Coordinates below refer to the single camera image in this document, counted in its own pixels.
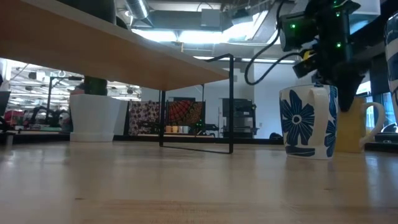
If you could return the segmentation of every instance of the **ceiling duct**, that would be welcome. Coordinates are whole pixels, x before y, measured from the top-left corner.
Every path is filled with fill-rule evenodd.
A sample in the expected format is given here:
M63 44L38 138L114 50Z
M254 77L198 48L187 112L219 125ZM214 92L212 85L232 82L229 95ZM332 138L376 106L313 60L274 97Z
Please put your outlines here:
M148 17L150 9L146 0L125 0L125 2L126 7L130 12L130 16L153 27L152 22Z

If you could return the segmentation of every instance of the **blue flower pattern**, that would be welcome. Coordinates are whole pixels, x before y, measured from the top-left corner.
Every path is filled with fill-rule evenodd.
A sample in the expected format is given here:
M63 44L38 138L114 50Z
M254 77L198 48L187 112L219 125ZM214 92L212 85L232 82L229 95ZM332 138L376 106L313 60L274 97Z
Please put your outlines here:
M336 146L336 127L337 127L337 87L330 87L330 102L329 112L333 121L328 122L326 128L325 146L327 147L326 154L332 157Z
M287 133L287 144L296 146L300 136L301 144L307 146L315 120L313 106L307 104L303 107L302 100L293 90L290 90L289 98L290 104L287 100L280 102L282 130Z

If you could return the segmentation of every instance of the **wooden shelf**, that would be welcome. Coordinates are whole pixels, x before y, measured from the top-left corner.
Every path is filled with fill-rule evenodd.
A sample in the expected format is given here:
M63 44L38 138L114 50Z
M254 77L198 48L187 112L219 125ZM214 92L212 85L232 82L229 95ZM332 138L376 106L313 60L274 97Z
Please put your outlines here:
M0 57L174 90L228 72L55 0L1 0Z

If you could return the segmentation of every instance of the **white planter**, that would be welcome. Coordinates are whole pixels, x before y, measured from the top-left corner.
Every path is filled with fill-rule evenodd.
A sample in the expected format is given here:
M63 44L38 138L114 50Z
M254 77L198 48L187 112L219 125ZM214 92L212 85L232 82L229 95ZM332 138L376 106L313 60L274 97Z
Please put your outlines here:
M108 96L71 95L70 109L75 142L111 142L120 100Z

